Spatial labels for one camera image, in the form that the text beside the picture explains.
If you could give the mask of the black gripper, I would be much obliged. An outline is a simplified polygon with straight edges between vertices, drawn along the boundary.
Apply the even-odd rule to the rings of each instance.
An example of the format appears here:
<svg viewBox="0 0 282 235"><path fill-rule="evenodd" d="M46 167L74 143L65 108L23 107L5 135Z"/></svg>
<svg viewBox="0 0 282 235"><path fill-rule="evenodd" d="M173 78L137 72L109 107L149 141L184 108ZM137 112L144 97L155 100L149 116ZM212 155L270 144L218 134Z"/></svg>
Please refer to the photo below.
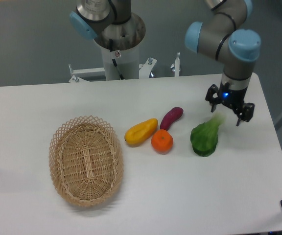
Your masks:
<svg viewBox="0 0 282 235"><path fill-rule="evenodd" d="M244 102L248 85L249 79L222 79L220 88L212 84L205 97L205 100L211 105L211 112L213 113L216 110L218 104L222 104L232 109L237 115L236 126L239 126L242 122L249 122L253 117L255 104Z"/></svg>

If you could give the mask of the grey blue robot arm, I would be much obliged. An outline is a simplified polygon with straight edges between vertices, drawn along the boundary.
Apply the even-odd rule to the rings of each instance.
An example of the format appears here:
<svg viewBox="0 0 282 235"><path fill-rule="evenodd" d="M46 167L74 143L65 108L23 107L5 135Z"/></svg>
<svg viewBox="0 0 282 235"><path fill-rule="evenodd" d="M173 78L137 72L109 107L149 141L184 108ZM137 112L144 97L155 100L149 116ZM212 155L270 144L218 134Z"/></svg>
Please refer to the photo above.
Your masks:
<svg viewBox="0 0 282 235"><path fill-rule="evenodd" d="M249 122L254 104L244 97L259 57L260 36L240 26L252 12L249 0L209 0L211 22L193 22L185 34L185 46L223 64L219 86L212 85L206 101L213 110L218 104L231 109L239 122ZM154 62L139 64L139 46L146 28L131 11L129 0L79 0L70 13L73 28L99 46L107 80L148 78Z"/></svg>

